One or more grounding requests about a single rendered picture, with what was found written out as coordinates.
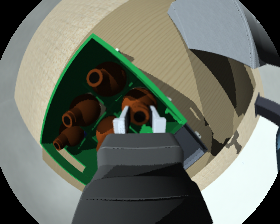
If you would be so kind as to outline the green plastic crate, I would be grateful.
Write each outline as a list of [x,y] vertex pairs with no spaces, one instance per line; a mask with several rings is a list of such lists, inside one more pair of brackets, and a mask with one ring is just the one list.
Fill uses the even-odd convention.
[[[115,62],[127,71],[129,75],[129,85],[123,92],[117,95],[112,97],[101,97],[94,92],[91,86],[88,85],[86,78],[89,71],[94,69],[97,65],[107,61]],[[129,70],[133,72],[129,72]],[[132,74],[136,77],[134,77]],[[136,80],[138,81],[132,85]],[[143,84],[143,81],[147,85]],[[96,137],[97,124],[102,121],[102,119],[108,114],[107,112],[109,110],[117,118],[119,118],[122,113],[122,99],[124,95],[134,87],[147,87],[164,103],[163,105],[156,98],[158,103],[157,113],[160,117],[165,117],[166,119],[166,132],[174,134],[187,122],[179,110],[149,78],[147,78],[121,53],[119,53],[116,49],[114,49],[94,33],[92,33],[79,47],[79,49],[66,65],[55,85],[45,112],[41,129],[40,144],[66,172],[68,172],[71,176],[73,176],[85,186],[90,183],[98,169],[96,151],[98,143]],[[64,147],[64,149],[74,159],[76,159],[85,167],[83,172],[80,172],[55,149],[53,141],[59,136],[59,128],[63,123],[62,116],[66,111],[69,110],[72,100],[75,97],[88,92],[91,92],[107,108],[107,110],[102,116],[99,117],[100,119],[98,118],[90,126],[80,126],[87,133],[87,136],[85,136],[84,140],[82,140],[77,146],[70,147],[66,145]],[[174,113],[172,113],[171,110]]]

